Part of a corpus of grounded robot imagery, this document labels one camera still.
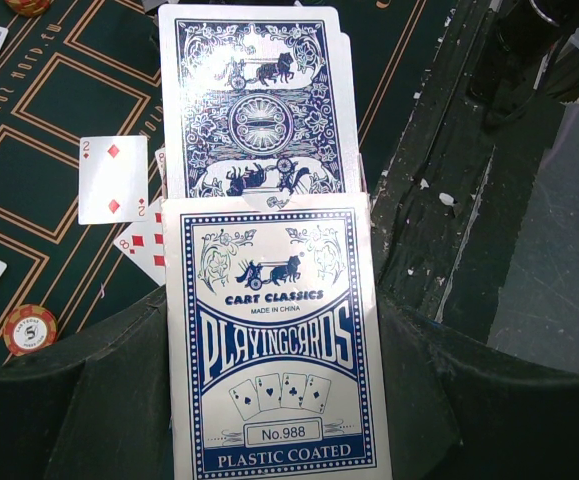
green poker table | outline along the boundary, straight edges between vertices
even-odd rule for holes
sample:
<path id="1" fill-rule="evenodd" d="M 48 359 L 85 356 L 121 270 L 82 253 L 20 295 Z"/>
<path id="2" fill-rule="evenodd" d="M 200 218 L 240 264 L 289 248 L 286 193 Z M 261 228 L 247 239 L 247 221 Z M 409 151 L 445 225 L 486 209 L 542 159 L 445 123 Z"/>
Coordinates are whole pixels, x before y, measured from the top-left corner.
<path id="1" fill-rule="evenodd" d="M 452 0 L 337 0 L 354 61 L 358 136 L 375 188 L 415 106 Z M 149 195 L 161 195 L 154 152 L 164 144 L 156 27 L 138 0 L 55 0 L 15 15 L 0 52 L 0 365 L 6 315 L 49 309 L 58 341 L 127 308 L 156 284 L 113 245 L 126 225 L 79 225 L 79 139 L 144 135 Z"/>

orange poker chip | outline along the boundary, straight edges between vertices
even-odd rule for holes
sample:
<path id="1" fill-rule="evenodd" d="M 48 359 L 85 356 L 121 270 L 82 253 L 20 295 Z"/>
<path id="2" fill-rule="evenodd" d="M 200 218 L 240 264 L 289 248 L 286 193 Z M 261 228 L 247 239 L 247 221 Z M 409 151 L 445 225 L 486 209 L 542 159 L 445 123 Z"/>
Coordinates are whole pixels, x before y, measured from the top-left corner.
<path id="1" fill-rule="evenodd" d="M 40 350 L 56 341 L 56 317 L 39 305 L 20 305 L 5 319 L 5 344 L 16 356 Z"/>

red diamond symbol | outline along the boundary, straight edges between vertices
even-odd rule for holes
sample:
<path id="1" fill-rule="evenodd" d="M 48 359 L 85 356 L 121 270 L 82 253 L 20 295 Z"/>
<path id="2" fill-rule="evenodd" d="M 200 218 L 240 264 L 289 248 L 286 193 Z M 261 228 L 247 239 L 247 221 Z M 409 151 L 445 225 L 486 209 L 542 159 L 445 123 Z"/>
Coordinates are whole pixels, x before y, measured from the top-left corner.
<path id="1" fill-rule="evenodd" d="M 111 148 L 109 148 L 109 150 L 107 150 L 107 153 L 109 153 L 109 155 L 111 155 L 111 158 L 116 158 L 116 155 L 118 155 L 120 153 L 120 149 L 118 147 L 116 147 L 116 145 L 112 145 Z"/>
<path id="2" fill-rule="evenodd" d="M 112 200 L 111 203 L 109 203 L 109 210 L 111 210 L 111 213 L 116 213 L 116 210 L 118 210 L 119 208 L 120 204 L 115 200 Z"/>

circular medallion design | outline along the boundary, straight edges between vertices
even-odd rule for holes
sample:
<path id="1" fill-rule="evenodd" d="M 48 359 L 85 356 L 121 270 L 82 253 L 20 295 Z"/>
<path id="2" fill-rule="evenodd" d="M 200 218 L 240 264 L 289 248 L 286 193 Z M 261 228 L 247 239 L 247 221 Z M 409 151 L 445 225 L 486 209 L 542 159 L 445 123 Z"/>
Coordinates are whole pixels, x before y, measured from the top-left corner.
<path id="1" fill-rule="evenodd" d="M 287 106 L 271 95 L 248 95 L 232 107 L 229 129 L 235 142 L 247 153 L 273 155 L 293 136 L 293 117 Z"/>

white debris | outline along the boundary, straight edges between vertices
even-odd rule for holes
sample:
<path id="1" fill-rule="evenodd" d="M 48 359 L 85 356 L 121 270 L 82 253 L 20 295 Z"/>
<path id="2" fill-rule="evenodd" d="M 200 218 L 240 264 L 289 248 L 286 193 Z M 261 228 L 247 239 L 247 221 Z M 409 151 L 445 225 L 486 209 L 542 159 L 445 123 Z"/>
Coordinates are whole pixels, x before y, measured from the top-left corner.
<path id="1" fill-rule="evenodd" d="M 441 193 L 438 195 L 438 198 L 440 198 L 440 201 L 448 207 L 453 207 L 456 204 L 456 201 L 448 193 Z"/>

